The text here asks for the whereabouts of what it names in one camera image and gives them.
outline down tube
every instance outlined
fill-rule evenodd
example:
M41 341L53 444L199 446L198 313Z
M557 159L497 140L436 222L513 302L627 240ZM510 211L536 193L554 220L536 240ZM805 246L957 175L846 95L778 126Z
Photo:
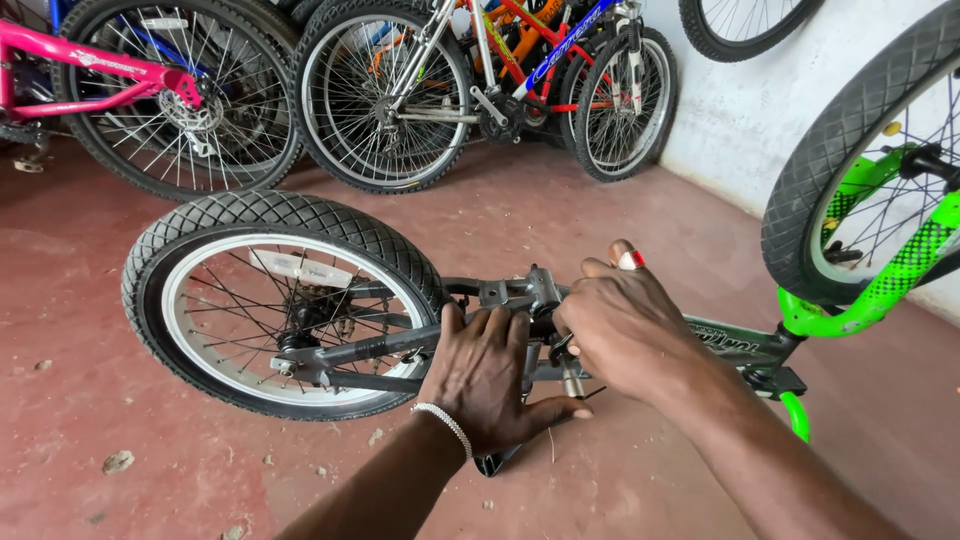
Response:
M570 50L570 47L579 39L583 37L587 31L596 24L597 20L601 15L609 8L615 0L600 0L597 2L597 5L587 13L587 16L580 21L573 30L561 41L550 54L547 55L545 59L537 66L536 69L527 77L526 81L523 82L516 90L514 90L514 99L519 100L522 98L537 82L546 76L546 72L549 71L557 61Z

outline right hand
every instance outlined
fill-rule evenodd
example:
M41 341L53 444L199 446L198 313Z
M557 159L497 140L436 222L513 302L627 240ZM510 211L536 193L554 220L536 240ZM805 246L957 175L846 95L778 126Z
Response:
M570 286L553 319L561 335L573 332L567 349L587 371L628 397L657 406L696 385L705 372L720 374L729 366L694 335L649 269L616 268L633 249L627 240L615 240L608 250L610 263L584 260L584 277Z

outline silver bracelet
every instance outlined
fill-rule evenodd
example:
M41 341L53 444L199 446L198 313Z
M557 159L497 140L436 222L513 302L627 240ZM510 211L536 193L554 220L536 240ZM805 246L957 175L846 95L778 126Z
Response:
M410 407L410 410L425 410L434 414L437 418L440 418L444 421L444 424L447 424L454 433L456 433L457 438L460 439L460 442L464 443L464 450L467 451L467 460L473 457L473 448L470 446L470 441L467 439L467 434L454 422L453 418L449 414L446 414L446 411L439 408L433 404L416 404Z

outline pink bicycle frame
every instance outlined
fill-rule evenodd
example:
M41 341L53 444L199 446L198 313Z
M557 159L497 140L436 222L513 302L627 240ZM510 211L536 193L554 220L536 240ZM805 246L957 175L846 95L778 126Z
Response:
M54 61L72 63L133 79L137 83L108 98L95 101L16 107L12 72L12 49L14 48ZM0 110L5 112L13 122L40 116L123 107L137 98L151 96L164 89L177 93L183 103L193 110L198 109L203 102L203 98L194 86L193 77L178 69L132 59L129 55L117 55L92 47L84 47L67 41L65 37L49 36L0 20Z

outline green bicycle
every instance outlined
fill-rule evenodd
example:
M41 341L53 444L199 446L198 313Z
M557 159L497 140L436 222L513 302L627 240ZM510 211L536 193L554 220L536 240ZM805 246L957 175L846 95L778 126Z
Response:
M786 405L804 440L806 386L784 366L793 351L809 337L868 329L912 288L960 266L958 77L960 0L950 0L844 87L784 167L761 244L780 285L776 330L686 317L758 395ZM551 319L567 292L536 265L521 279L441 278L380 221L282 191L224 193L171 211L137 240L123 276L133 328L179 377L248 410L321 421L413 398L440 309L461 295L463 308L472 298L530 313L524 397L535 380L564 380L582 395L578 381L589 374ZM477 465L492 476L512 453Z

